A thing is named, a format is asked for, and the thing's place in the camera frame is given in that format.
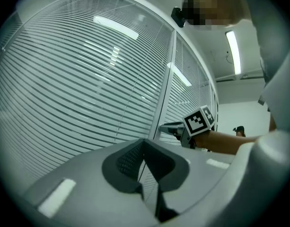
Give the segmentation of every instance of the black camera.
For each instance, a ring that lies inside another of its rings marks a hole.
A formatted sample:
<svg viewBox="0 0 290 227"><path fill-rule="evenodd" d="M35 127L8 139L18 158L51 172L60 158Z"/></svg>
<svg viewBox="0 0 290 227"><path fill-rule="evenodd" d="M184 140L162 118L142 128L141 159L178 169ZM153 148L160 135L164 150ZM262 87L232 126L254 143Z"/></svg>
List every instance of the black camera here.
<svg viewBox="0 0 290 227"><path fill-rule="evenodd" d="M183 12L180 8L173 8L171 17L180 28L183 28L185 26L186 20L184 19Z"/></svg>

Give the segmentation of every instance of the ceiling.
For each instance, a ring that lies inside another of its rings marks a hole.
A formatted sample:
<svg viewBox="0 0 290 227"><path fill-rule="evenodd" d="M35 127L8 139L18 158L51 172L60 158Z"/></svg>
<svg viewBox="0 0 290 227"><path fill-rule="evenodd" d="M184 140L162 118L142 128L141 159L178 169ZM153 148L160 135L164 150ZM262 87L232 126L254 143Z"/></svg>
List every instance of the ceiling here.
<svg viewBox="0 0 290 227"><path fill-rule="evenodd" d="M171 14L173 7L181 7L182 0L155 0L162 9ZM204 53L206 62L209 63L217 81L225 79L240 79L243 74L251 77L261 77L260 53L257 43L256 31L251 22L241 21L231 28L220 28L212 31L197 30L192 25L185 25L184 29L191 30L188 33L196 45L199 45ZM230 47L225 36L225 32L233 30L235 32L240 59L242 74L234 75L234 65Z"/></svg>

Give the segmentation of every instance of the ceiling fixture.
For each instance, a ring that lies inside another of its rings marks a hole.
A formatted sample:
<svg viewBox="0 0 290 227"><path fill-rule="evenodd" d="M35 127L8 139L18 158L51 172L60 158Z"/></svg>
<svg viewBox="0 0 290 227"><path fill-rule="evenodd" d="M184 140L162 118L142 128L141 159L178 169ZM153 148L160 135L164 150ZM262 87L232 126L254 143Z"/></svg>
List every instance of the ceiling fixture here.
<svg viewBox="0 0 290 227"><path fill-rule="evenodd" d="M230 30L230 31L226 32L225 35L228 39L231 53L232 53L235 75L238 75L241 73L241 67L240 67L240 57L239 57L238 45L237 45L234 31Z"/></svg>
<svg viewBox="0 0 290 227"><path fill-rule="evenodd" d="M93 22L97 23L97 24L104 25L108 28L114 29L114 30L116 30L124 35L127 35L128 37L130 37L134 40L136 40L139 36L139 34L136 33L135 31L133 31L132 29L130 29L124 25L121 25L121 24L119 24L111 19L105 18L105 17L94 16Z"/></svg>
<svg viewBox="0 0 290 227"><path fill-rule="evenodd" d="M171 62L169 62L167 64L167 66L170 68L171 66ZM176 67L176 65L173 65L173 72L181 79L181 81L187 86L190 87L192 86L192 84L190 83L190 81L188 81L188 79L181 73L181 71Z"/></svg>

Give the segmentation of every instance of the person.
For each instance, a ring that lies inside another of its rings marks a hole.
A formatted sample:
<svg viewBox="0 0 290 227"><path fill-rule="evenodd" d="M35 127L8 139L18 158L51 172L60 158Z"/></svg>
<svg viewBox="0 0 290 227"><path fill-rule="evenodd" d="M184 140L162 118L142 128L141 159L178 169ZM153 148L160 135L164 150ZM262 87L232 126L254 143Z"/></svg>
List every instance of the person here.
<svg viewBox="0 0 290 227"><path fill-rule="evenodd" d="M189 24L199 28L232 27L241 20L251 21L256 28L266 84L289 52L290 26L270 0L183 0L182 14ZM271 114L269 131L275 129ZM242 144L258 138L231 136L211 130L193 136L197 147L225 154L236 154Z"/></svg>
<svg viewBox="0 0 290 227"><path fill-rule="evenodd" d="M246 137L245 128L243 126L238 126L233 129L236 132L236 136Z"/></svg>

